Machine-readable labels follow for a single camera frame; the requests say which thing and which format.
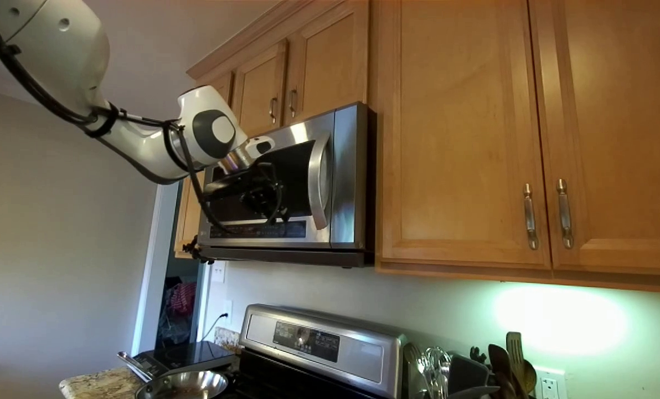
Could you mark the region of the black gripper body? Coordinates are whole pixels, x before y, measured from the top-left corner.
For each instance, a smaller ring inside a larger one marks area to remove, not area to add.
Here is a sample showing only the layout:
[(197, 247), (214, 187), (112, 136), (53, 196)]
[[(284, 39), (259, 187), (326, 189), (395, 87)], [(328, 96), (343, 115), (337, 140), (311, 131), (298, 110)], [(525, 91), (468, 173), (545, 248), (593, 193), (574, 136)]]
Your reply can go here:
[(255, 162), (250, 168), (223, 177), (210, 193), (213, 199), (235, 197), (249, 211), (263, 215), (267, 223), (286, 222), (286, 187), (271, 162)]

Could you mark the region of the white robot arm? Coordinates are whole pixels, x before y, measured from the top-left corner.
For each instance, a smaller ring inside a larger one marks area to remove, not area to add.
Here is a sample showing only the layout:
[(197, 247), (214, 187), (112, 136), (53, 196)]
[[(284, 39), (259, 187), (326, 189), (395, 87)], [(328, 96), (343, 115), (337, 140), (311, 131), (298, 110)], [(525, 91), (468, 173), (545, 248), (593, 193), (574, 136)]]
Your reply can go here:
[(172, 120), (132, 115), (108, 101), (99, 91), (108, 37), (84, 0), (0, 0), (0, 61), (44, 109), (157, 183), (208, 167), (239, 176), (262, 157), (256, 140), (213, 87), (182, 94)]

